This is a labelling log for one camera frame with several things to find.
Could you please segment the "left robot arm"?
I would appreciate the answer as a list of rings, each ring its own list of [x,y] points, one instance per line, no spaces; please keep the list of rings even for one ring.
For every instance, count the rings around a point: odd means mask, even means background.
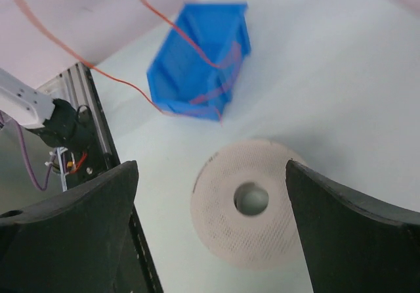
[[[79,121],[77,110],[64,99],[54,99],[1,70],[1,111],[37,135],[49,147],[83,152],[93,132]]]

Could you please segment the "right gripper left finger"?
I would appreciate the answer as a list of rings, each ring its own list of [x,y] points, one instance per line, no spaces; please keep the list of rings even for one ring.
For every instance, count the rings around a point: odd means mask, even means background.
[[[110,292],[138,184],[135,161],[1,214],[2,292]]]

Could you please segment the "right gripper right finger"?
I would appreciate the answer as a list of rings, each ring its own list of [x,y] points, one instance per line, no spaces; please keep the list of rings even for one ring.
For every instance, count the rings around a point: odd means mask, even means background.
[[[285,174],[314,292],[419,291],[419,213],[294,160]]]

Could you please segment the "white cable spool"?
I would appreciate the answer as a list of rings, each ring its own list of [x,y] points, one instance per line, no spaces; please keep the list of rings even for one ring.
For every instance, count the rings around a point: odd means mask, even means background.
[[[225,146],[201,169],[191,195],[192,223],[215,256],[242,269],[281,266],[300,250],[286,187],[290,148],[250,139]]]

